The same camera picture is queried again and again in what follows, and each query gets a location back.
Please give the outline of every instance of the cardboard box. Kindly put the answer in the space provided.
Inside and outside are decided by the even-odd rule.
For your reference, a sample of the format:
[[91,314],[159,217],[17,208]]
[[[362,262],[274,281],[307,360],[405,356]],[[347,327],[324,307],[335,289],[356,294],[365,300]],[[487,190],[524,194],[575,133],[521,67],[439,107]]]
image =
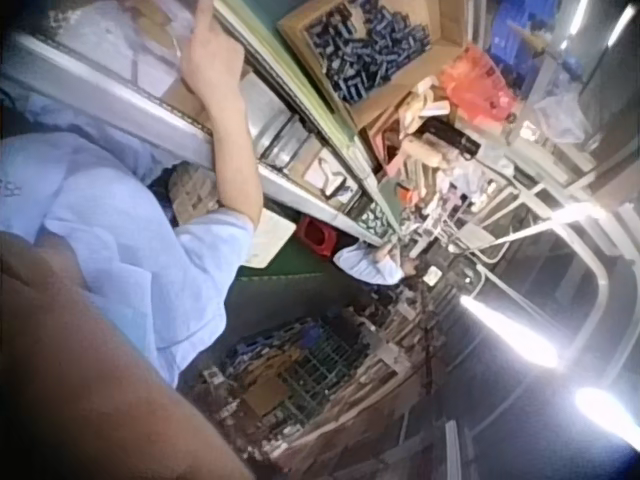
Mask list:
[[[374,120],[383,110],[391,107],[421,80],[429,75],[437,74],[441,68],[453,60],[460,52],[464,43],[464,30],[460,25],[464,23],[464,0],[443,0],[447,4],[444,12],[446,22],[441,25],[440,0],[381,0],[391,11],[399,11],[409,15],[412,24],[423,24],[428,27],[431,36],[431,48],[397,72],[387,84],[373,90],[362,101],[355,105],[343,103],[333,91],[329,80],[322,72],[320,57],[314,51],[306,34],[306,29],[315,19],[324,15],[343,0],[312,0],[290,15],[282,19],[278,27],[293,50],[300,57],[318,82],[327,98],[336,110],[350,121],[357,130]],[[450,16],[462,12],[457,21]]]

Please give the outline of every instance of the red plastic bag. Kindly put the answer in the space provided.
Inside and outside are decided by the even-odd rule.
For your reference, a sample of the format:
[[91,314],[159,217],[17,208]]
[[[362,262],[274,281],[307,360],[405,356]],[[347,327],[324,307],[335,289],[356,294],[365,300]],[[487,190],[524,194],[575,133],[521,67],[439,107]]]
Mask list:
[[512,121],[515,95],[489,55],[470,45],[445,66],[440,85],[449,99],[462,109],[473,123],[488,118],[497,122]]

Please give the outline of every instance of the box of black parts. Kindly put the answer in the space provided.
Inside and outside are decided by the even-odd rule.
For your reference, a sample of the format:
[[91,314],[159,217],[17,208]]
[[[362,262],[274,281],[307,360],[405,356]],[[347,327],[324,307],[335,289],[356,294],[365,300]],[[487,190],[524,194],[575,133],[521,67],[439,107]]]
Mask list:
[[[464,39],[440,24],[441,1],[312,0],[279,28],[331,103],[360,129],[460,53]],[[464,17],[464,0],[446,1],[460,3]]]

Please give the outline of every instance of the fluorescent light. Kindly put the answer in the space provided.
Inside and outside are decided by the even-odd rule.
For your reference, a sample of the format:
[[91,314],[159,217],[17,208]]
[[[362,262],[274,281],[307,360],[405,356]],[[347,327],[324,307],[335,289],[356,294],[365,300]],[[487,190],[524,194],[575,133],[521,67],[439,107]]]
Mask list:
[[471,297],[461,297],[460,303],[531,363],[547,368],[558,365],[558,352],[545,338]]
[[625,8],[624,12],[622,12],[622,15],[620,15],[618,23],[616,23],[613,32],[611,32],[611,36],[609,37],[609,41],[607,42],[607,47],[613,47],[613,44],[618,40],[618,37],[622,33],[622,30],[624,30],[624,27],[627,26],[627,23],[631,21],[637,11],[638,7],[636,5],[633,5],[632,3],[627,5],[627,8]]
[[576,13],[573,16],[571,27],[569,28],[569,33],[571,35],[575,35],[578,30],[580,30],[580,25],[582,25],[582,21],[584,20],[584,14],[587,11],[587,3],[589,3],[589,0],[580,0]]
[[640,451],[640,427],[612,395],[597,388],[581,388],[576,405],[591,421]]
[[574,203],[567,205],[560,210],[551,214],[551,221],[554,223],[565,224],[584,220],[587,217],[603,218],[606,212],[589,202]]

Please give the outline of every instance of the shirt sleeve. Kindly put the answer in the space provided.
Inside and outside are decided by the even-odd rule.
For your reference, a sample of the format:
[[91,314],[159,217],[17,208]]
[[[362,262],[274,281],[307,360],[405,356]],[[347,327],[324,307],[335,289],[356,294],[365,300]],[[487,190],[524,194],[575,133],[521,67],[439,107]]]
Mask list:
[[238,268],[249,256],[254,233],[251,220],[220,208],[176,228],[175,233],[191,263],[208,274],[217,295],[224,299]]

